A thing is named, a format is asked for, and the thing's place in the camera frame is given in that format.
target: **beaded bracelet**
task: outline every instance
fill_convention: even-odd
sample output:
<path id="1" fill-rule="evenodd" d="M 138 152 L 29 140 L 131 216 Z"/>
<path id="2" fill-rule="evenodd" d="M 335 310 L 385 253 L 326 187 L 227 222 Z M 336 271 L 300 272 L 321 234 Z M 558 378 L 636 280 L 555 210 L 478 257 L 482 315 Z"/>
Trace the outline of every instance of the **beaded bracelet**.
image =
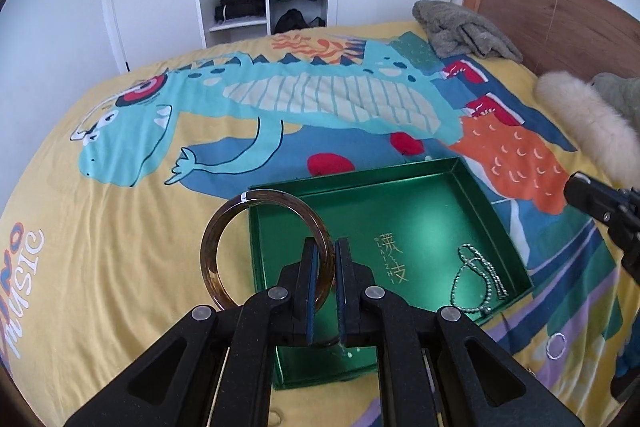
<path id="1" fill-rule="evenodd" d="M 474 255 L 471 259 L 468 259 L 463 253 L 463 250 L 465 248 Z M 492 296 L 492 290 L 491 290 L 492 282 L 494 283 L 498 299 L 503 300 L 509 296 L 507 293 L 507 290 L 504 288 L 504 285 L 502 284 L 502 280 L 500 280 L 500 277 L 495 271 L 494 265 L 489 263 L 489 261 L 487 261 L 484 258 L 484 256 L 478 251 L 478 249 L 473 245 L 465 243 L 464 245 L 461 245 L 460 247 L 458 247 L 458 256 L 460 257 L 460 261 L 462 261 L 462 266 L 460 267 L 460 269 L 456 273 L 456 276 L 453 279 L 453 286 L 451 287 L 451 305 L 455 306 L 463 313 L 480 313 L 483 316 L 488 315 L 491 312 L 491 308 L 489 308 L 489 303 L 491 302 L 491 296 Z M 484 267 L 487 273 L 477 268 L 474 265 L 474 261 L 480 262 L 480 264 L 482 265 L 482 267 Z M 460 280 L 460 276 L 462 275 L 462 271 L 465 269 L 465 267 L 469 268 L 470 270 L 478 274 L 480 277 L 482 277 L 482 279 L 484 279 L 484 285 L 486 287 L 486 290 L 484 292 L 484 298 L 482 299 L 482 303 L 477 308 L 462 308 L 460 306 L 456 306 L 455 304 L 456 288 L 458 287 L 458 281 Z"/>

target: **bed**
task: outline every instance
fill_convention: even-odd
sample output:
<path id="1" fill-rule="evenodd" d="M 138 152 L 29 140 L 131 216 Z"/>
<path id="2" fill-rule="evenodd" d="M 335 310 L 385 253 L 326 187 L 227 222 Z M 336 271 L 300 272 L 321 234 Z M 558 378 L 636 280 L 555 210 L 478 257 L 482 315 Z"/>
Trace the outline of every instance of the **bed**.
<path id="1" fill-rule="evenodd" d="M 609 386 L 640 290 L 606 230 L 566 205 L 572 172 L 608 180 L 532 88 L 535 73 L 560 65 L 584 78 L 640 73 L 640 57 L 618 51 L 637 49 L 640 23 L 578 0 L 560 25 L 564 1 L 574 0 L 465 0 L 514 40 L 524 65 L 439 60 L 415 22 L 314 28 L 183 55 L 83 95 L 0 219 L 1 382 L 15 404 L 7 374 L 24 396 L 25 425 L 62 426 L 210 301 L 200 241 L 223 201 L 252 185 L 451 155 L 494 204 L 535 286 L 484 329 L 587 427 L 606 425 L 621 406 Z M 567 28 L 570 45 L 555 45 Z M 244 301 L 254 290 L 244 214 L 218 257 Z M 270 422 L 378 425 L 376 375 L 276 391 Z"/>

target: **brown amber bangle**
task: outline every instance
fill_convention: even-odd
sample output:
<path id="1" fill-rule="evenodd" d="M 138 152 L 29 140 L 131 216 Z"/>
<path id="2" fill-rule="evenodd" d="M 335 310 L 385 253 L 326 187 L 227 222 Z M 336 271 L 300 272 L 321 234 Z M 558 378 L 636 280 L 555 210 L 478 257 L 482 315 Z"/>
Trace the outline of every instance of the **brown amber bangle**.
<path id="1" fill-rule="evenodd" d="M 202 270 L 202 278 L 207 291 L 220 310 L 238 306 L 226 292 L 220 279 L 217 260 L 218 244 L 223 230 L 234 217 L 250 206 L 264 203 L 273 203 L 290 208 L 302 218 L 313 234 L 316 245 L 318 245 L 320 258 L 320 268 L 316 282 L 316 311 L 318 311 L 329 296 L 334 281 L 334 244 L 322 219 L 308 204 L 291 194 L 268 188 L 258 188 L 243 192 L 232 200 L 228 200 L 211 217 L 200 245 L 200 269 Z"/>

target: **orange pattern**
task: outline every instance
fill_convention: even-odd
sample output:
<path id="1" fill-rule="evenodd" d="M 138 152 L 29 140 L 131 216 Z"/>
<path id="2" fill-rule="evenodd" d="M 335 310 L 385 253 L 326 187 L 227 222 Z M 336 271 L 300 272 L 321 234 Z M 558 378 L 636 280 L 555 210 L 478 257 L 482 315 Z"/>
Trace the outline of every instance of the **orange pattern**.
<path id="1" fill-rule="evenodd" d="M 547 214 L 560 214 L 566 202 L 569 174 L 540 136 L 521 126 L 509 126 L 493 114 L 462 118 L 464 136 L 450 146 L 482 165 L 495 189 L 505 198 L 532 200 Z"/>
<path id="2" fill-rule="evenodd" d="M 362 52 L 348 49 L 348 41 L 315 39 L 300 33 L 283 33 L 271 39 L 274 50 L 286 50 L 293 55 L 304 55 L 308 58 L 320 57 L 327 64 L 340 64 L 342 56 L 349 57 L 354 62 L 362 58 Z"/>

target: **wardrobe drawer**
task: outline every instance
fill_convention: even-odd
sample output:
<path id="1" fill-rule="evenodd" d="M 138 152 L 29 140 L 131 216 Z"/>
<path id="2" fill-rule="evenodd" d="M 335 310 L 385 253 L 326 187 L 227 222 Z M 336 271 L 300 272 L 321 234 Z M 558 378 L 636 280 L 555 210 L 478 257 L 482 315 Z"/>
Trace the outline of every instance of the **wardrobe drawer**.
<path id="1" fill-rule="evenodd" d="M 360 26 L 413 21 L 412 9 L 420 0 L 338 0 L 336 24 Z"/>

